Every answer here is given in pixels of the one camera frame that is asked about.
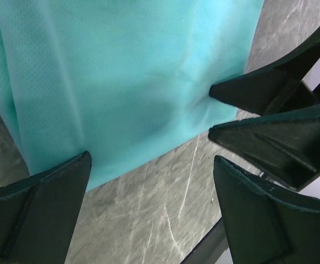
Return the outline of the teal t shirt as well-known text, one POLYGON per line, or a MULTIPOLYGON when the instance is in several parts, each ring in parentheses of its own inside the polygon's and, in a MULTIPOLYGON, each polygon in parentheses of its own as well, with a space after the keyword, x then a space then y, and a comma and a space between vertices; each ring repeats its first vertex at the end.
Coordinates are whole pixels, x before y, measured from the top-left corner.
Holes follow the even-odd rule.
POLYGON ((208 130, 262 1, 0 1, 0 115, 29 173, 88 151, 88 189, 208 130))

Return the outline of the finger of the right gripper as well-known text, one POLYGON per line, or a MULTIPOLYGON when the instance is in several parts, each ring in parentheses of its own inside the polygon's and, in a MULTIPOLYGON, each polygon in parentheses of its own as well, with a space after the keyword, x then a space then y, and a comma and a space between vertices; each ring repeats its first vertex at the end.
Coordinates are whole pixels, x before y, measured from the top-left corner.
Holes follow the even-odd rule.
POLYGON ((310 90, 302 79, 319 59, 320 26, 277 61, 212 85, 209 96, 260 116, 317 105, 320 103, 320 83, 310 90))
POLYGON ((320 176, 320 104, 215 125, 208 138, 291 190, 320 176))

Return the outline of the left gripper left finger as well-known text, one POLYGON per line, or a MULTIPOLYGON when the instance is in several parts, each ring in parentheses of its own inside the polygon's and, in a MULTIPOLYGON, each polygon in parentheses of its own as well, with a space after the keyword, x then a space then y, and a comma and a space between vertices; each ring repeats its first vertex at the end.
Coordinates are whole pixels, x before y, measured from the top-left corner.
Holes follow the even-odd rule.
POLYGON ((0 187, 0 263, 64 263, 90 173, 85 151, 0 187))

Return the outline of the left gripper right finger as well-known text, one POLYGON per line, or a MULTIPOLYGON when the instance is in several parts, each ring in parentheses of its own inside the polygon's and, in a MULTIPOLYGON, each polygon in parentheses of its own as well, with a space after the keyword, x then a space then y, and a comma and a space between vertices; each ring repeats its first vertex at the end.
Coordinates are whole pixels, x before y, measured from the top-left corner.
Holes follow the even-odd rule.
POLYGON ((320 263, 320 199, 215 156, 214 184, 234 263, 320 263))

